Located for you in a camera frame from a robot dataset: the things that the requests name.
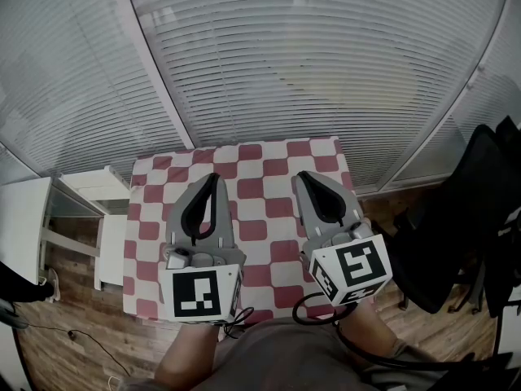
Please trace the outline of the person's left forearm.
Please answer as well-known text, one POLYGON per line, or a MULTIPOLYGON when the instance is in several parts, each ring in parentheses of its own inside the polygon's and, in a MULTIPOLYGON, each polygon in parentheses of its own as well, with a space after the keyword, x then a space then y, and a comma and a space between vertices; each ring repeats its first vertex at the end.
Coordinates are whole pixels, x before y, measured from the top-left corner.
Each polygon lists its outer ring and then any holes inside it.
POLYGON ((183 324, 154 375, 169 391, 191 391, 212 373, 220 328, 183 324))

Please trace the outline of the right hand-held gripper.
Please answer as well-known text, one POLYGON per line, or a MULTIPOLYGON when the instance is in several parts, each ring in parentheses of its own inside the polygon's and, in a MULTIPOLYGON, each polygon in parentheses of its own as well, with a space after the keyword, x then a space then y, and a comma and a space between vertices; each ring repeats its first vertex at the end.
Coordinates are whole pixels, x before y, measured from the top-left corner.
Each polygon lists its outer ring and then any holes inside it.
POLYGON ((377 294, 392 279, 391 263, 383 237, 359 221, 363 212, 356 196, 316 172, 300 171, 292 180, 308 238, 303 253, 327 300, 350 305, 377 294))

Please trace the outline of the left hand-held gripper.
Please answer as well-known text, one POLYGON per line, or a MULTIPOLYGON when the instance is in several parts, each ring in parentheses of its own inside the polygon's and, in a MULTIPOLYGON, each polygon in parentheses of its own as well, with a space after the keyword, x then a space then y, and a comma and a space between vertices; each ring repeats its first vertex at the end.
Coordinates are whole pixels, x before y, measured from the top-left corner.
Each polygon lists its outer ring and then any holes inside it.
POLYGON ((235 320, 246 255, 234 246, 228 191, 217 173, 191 183, 166 221, 166 268, 158 272, 164 318, 224 325, 235 320), (201 229, 207 205, 209 227, 201 229))

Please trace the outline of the white desk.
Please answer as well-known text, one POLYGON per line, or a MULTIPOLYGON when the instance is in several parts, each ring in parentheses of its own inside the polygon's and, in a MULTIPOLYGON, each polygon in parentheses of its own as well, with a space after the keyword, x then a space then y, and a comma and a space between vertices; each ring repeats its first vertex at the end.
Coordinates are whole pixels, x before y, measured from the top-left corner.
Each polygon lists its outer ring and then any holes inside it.
POLYGON ((36 284, 51 178, 0 186, 0 262, 36 284))

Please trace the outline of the person's grey shirt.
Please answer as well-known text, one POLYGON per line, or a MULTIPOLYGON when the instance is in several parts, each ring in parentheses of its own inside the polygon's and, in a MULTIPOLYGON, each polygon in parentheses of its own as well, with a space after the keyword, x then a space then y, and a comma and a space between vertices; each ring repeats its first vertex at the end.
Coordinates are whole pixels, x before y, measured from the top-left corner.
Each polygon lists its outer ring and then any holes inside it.
POLYGON ((212 373, 190 391, 428 391, 444 376, 356 362, 332 326, 274 319, 222 340, 212 373))

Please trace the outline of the red white checked tablecloth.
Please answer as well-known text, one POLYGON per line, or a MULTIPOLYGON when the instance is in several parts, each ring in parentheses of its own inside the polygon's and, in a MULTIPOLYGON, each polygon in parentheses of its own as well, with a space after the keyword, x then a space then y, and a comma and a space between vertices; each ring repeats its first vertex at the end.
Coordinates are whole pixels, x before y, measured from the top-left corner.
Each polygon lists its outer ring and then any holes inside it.
POLYGON ((124 312, 166 319, 158 274, 164 269, 167 217, 190 184, 218 173, 228 191, 235 242, 247 257, 239 306, 253 308, 248 322, 288 317, 299 299, 305 299, 300 315, 326 314, 330 306, 315 296, 317 285, 300 261, 306 236, 291 180, 302 170, 352 186, 336 137, 206 147, 137 159, 125 231, 124 312))

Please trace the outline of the white chair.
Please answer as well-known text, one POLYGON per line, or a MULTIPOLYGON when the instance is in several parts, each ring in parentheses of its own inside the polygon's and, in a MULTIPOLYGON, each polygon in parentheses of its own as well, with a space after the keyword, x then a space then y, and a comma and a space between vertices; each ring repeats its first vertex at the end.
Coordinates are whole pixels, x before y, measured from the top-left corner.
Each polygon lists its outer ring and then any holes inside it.
POLYGON ((96 245, 91 247, 46 227, 42 228, 42 241, 92 257, 95 289, 102 290, 106 284, 121 287, 127 217, 114 214, 103 202, 128 200, 130 185, 110 165, 92 171, 63 174, 59 180, 102 214, 96 245))

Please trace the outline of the person's right forearm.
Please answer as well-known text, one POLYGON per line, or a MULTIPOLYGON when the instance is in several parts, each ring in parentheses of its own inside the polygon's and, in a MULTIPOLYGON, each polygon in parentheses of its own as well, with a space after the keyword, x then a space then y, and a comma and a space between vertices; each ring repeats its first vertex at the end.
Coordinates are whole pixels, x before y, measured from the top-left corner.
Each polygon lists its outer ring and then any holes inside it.
POLYGON ((339 321, 339 328, 345 339, 379 357, 391 357, 400 343, 393 330, 378 315, 372 299, 360 301, 349 316, 339 321))

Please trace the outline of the black office chair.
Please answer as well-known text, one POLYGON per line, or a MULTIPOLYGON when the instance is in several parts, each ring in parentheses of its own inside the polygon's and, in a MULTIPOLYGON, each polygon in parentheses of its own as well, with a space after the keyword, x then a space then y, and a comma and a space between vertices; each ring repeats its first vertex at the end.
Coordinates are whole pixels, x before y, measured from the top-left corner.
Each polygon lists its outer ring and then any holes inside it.
POLYGON ((510 117, 478 125, 453 173, 396 217, 389 245, 393 279, 420 309, 437 313, 464 257, 484 251, 521 207, 521 130, 510 117))

